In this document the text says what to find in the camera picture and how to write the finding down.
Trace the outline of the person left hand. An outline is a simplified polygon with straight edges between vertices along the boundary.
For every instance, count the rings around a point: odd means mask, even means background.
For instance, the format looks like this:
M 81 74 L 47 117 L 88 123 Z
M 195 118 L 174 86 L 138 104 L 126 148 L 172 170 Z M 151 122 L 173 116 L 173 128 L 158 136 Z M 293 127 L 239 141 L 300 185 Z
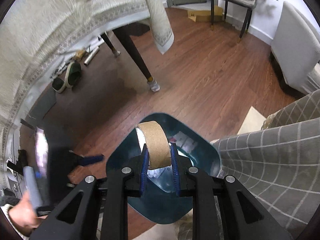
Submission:
M 33 210 L 28 191 L 24 192 L 17 205 L 9 209 L 8 215 L 18 232 L 27 237 L 47 218 L 47 215 L 37 216 Z

